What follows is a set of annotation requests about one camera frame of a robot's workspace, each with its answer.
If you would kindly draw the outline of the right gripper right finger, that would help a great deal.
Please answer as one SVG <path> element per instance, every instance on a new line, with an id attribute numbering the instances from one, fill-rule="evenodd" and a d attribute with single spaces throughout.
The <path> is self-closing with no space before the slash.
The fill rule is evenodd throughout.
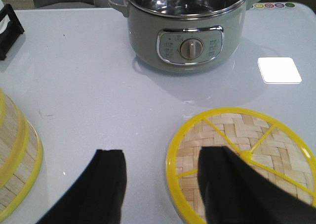
<path id="1" fill-rule="evenodd" d="M 314 224 L 314 207 L 268 181 L 228 147 L 203 147 L 198 186 L 209 224 Z"/>

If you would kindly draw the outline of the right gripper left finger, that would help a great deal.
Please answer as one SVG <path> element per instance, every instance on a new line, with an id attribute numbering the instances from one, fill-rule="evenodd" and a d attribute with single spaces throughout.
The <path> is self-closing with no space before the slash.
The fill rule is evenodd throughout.
<path id="1" fill-rule="evenodd" d="M 98 149 L 39 224 L 119 224 L 127 184 L 122 150 Z"/>

